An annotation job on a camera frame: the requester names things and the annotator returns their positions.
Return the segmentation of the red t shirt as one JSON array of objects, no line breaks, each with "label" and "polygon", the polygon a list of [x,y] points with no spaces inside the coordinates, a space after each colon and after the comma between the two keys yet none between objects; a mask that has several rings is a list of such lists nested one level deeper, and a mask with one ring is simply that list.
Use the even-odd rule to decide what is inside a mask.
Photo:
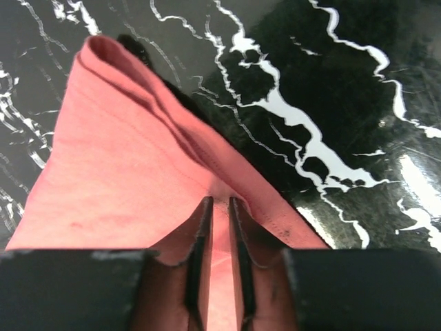
[{"label": "red t shirt", "polygon": [[215,200],[208,328],[235,330],[227,205],[293,248],[325,248],[273,186],[117,41],[76,54],[52,153],[7,247],[142,248]]}]

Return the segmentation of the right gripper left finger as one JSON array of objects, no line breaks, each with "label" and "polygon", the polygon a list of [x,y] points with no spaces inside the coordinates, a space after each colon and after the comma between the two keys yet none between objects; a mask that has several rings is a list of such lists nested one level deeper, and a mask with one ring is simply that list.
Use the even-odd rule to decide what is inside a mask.
[{"label": "right gripper left finger", "polygon": [[2,330],[205,330],[214,200],[149,248],[1,255]]}]

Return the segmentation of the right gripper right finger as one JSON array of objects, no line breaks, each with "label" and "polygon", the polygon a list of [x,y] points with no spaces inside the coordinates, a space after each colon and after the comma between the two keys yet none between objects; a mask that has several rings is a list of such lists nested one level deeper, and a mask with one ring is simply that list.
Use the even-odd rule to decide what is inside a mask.
[{"label": "right gripper right finger", "polygon": [[239,330],[439,330],[440,255],[294,249],[229,200]]}]

